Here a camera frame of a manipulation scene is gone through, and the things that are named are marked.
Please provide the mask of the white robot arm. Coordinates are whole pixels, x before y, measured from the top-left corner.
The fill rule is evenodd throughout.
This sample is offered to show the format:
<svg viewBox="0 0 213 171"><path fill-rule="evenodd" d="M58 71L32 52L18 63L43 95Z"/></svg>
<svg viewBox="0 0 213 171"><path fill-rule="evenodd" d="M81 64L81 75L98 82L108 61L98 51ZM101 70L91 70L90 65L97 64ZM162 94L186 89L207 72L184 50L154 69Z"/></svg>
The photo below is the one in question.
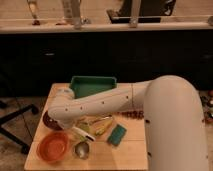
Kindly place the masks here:
<svg viewBox="0 0 213 171"><path fill-rule="evenodd" d="M57 91L49 116L69 128L84 115L142 110L149 171L209 171L205 118L196 88L165 75L76 99L69 88Z"/></svg>

